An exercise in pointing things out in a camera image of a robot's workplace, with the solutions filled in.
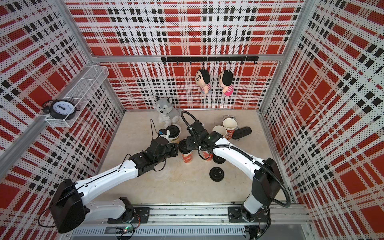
remote control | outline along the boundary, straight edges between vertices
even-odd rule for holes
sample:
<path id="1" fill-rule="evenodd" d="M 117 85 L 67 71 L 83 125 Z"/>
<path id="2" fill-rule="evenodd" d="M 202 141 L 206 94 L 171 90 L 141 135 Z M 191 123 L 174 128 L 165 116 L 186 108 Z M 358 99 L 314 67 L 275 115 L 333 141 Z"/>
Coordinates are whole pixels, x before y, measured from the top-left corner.
<path id="1" fill-rule="evenodd" d="M 240 129 L 235 130 L 233 133 L 233 139 L 240 139 L 252 133 L 252 129 L 250 127 L 242 127 Z"/>

black clock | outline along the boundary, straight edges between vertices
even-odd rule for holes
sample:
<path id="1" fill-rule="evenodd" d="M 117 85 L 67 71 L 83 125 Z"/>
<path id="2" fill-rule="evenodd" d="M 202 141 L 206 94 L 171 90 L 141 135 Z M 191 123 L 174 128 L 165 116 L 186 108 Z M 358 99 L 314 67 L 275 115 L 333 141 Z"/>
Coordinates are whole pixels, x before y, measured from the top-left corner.
<path id="1" fill-rule="evenodd" d="M 44 105 L 48 102 L 52 102 L 51 105 L 44 107 Z M 43 112 L 45 114 L 51 115 L 55 119 L 65 119 L 68 116 L 66 120 L 71 120 L 74 117 L 76 111 L 77 109 L 75 104 L 63 99 L 54 101 L 49 100 L 43 104 Z"/>

wall shelf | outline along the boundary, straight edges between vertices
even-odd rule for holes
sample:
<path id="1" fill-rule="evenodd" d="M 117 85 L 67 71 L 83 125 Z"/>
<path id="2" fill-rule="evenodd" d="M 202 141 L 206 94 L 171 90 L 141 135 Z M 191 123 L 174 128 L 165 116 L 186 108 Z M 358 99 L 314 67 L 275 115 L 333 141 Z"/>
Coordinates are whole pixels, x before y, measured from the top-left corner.
<path id="1" fill-rule="evenodd" d="M 72 127 L 91 97 L 109 75 L 105 66 L 93 65 L 86 68 L 88 68 L 87 71 L 78 83 L 62 98 L 75 104 L 77 109 L 75 116 L 66 120 L 68 115 L 65 119 L 55 119 L 47 115 L 45 121 L 52 127 Z"/>

plaid wall panel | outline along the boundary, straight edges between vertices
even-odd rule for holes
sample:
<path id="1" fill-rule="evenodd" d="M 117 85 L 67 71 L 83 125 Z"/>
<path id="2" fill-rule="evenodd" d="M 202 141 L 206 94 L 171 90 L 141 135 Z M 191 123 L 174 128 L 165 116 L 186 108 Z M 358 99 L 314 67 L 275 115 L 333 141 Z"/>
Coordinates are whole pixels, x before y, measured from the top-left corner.
<path id="1" fill-rule="evenodd" d="M 323 239 L 384 238 L 384 1 L 316 1 L 263 113 Z"/>
<path id="2" fill-rule="evenodd" d="M 96 56 L 278 54 L 297 1 L 65 0 Z"/>
<path id="3" fill-rule="evenodd" d="M 0 183 L 0 239 L 55 239 L 55 228 L 39 227 L 64 179 L 95 175 L 122 117 L 103 85 L 71 128 L 47 127 Z M 43 225 L 54 225 L 49 211 Z"/>
<path id="4" fill-rule="evenodd" d="M 0 154 L 88 63 L 53 1 L 0 3 Z"/>
<path id="5" fill-rule="evenodd" d="M 108 80 L 126 109 L 153 108 L 155 96 L 174 97 L 176 108 L 258 109 L 277 67 L 261 61 L 202 63 L 103 63 Z M 195 83 L 196 71 L 205 68 L 211 76 L 212 92 L 203 95 Z M 234 93 L 225 96 L 218 84 L 223 70 L 233 72 Z"/>

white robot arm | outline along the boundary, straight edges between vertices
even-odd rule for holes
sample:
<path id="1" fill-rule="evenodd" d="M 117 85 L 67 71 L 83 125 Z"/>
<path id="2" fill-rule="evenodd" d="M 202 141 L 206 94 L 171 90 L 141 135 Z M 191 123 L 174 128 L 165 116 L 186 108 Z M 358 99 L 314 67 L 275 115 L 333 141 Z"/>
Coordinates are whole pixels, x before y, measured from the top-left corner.
<path id="1" fill-rule="evenodd" d="M 192 125 L 182 119 L 188 126 L 192 136 L 187 138 L 187 148 L 209 151 L 222 157 L 242 170 L 252 181 L 252 190 L 242 205 L 243 218 L 251 221 L 256 212 L 263 206 L 275 201 L 284 207 L 289 207 L 288 192 L 281 182 L 281 176 L 274 160 L 266 161 L 254 157 L 235 147 L 217 132 L 208 132 L 202 124 L 193 119 Z M 59 233 L 75 229 L 84 220 L 112 218 L 120 222 L 130 221 L 134 216 L 134 208 L 127 198 L 121 197 L 114 201 L 94 201 L 103 192 L 118 184 L 141 176 L 154 169 L 157 164 L 166 161 L 168 157 L 177 156 L 177 144 L 168 143 L 163 137 L 151 141 L 145 151 L 139 152 L 124 160 L 122 164 L 88 179 L 73 183 L 64 180 L 58 187 L 50 204 L 50 210 Z M 283 204 L 273 199 L 277 192 L 283 189 L 287 203 Z"/>

